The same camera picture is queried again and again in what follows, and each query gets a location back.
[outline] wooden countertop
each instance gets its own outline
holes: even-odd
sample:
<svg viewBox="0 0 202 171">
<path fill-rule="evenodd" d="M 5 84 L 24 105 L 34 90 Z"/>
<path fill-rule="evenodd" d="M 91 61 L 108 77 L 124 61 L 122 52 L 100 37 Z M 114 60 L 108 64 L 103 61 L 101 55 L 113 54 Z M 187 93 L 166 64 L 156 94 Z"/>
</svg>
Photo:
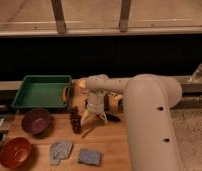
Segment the wooden countertop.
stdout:
<svg viewBox="0 0 202 171">
<path fill-rule="evenodd" d="M 70 99 L 70 107 L 77 105 L 79 112 L 82 113 L 84 110 L 84 98 L 86 98 L 86 95 L 79 93 L 78 89 L 74 89 L 73 98 Z M 42 169 L 47 171 L 131 170 L 126 128 L 122 113 L 116 113 L 122 120 L 119 123 L 109 122 L 107 125 L 104 125 L 98 118 L 93 118 L 83 127 L 83 132 L 80 135 L 73 133 L 68 113 L 52 114 L 50 127 L 39 136 L 25 133 L 21 128 L 23 115 L 16 114 L 7 138 L 25 137 L 33 144 L 34 148 L 27 162 L 23 166 L 14 169 L 15 171 L 41 171 Z M 84 131 L 91 125 L 95 125 L 95 129 L 85 138 L 82 138 Z M 50 166 L 50 146 L 58 140 L 71 140 L 74 142 L 74 148 L 69 159 L 61 160 L 59 166 Z M 101 166 L 87 166 L 77 163 L 81 148 L 101 152 Z M 0 164 L 0 171 L 8 170 Z"/>
</svg>

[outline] maroon bowl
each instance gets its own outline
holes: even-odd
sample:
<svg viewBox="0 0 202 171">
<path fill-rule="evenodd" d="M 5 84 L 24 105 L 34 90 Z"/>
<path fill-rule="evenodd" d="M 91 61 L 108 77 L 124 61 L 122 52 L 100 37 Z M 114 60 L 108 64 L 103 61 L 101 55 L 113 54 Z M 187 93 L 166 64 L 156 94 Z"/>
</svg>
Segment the maroon bowl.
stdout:
<svg viewBox="0 0 202 171">
<path fill-rule="evenodd" d="M 50 112 L 43 108 L 36 108 L 28 111 L 22 120 L 22 128 L 30 134 L 43 132 L 50 124 Z"/>
<path fill-rule="evenodd" d="M 6 168 L 14 169 L 26 162 L 31 151 L 32 145 L 26 138 L 11 139 L 1 149 L 0 163 Z"/>
</svg>

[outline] green tray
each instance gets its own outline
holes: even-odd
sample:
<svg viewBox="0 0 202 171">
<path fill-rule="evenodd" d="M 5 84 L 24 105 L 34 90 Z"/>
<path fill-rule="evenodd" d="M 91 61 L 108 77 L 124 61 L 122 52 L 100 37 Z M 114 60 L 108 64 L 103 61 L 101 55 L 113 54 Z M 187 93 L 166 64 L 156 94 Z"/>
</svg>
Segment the green tray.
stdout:
<svg viewBox="0 0 202 171">
<path fill-rule="evenodd" d="M 65 109 L 70 96 L 72 78 L 69 75 L 26 76 L 13 100 L 14 109 L 55 108 Z M 62 92 L 67 86 L 66 102 L 62 101 Z"/>
</svg>

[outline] gray cloth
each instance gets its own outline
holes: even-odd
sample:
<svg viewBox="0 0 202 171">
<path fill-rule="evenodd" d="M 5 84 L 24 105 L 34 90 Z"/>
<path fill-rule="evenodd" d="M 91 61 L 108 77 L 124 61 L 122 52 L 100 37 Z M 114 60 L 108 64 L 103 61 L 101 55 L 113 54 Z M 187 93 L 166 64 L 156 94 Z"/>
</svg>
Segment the gray cloth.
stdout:
<svg viewBox="0 0 202 171">
<path fill-rule="evenodd" d="M 82 148 L 79 153 L 78 162 L 88 165 L 100 166 L 101 153 Z"/>
<path fill-rule="evenodd" d="M 72 141 L 57 141 L 50 147 L 50 165 L 57 166 L 60 160 L 69 158 L 72 151 Z"/>
</svg>

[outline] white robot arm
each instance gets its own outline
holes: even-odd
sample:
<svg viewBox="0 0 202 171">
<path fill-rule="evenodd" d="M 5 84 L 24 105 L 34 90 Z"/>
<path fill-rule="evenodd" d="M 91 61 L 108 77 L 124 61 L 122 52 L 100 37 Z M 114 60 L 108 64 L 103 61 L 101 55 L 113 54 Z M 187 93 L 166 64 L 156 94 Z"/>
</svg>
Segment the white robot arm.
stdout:
<svg viewBox="0 0 202 171">
<path fill-rule="evenodd" d="M 173 78 L 150 74 L 109 79 L 91 76 L 86 88 L 95 94 L 110 91 L 123 94 L 127 134 L 133 171 L 181 171 L 170 107 L 182 97 Z"/>
</svg>

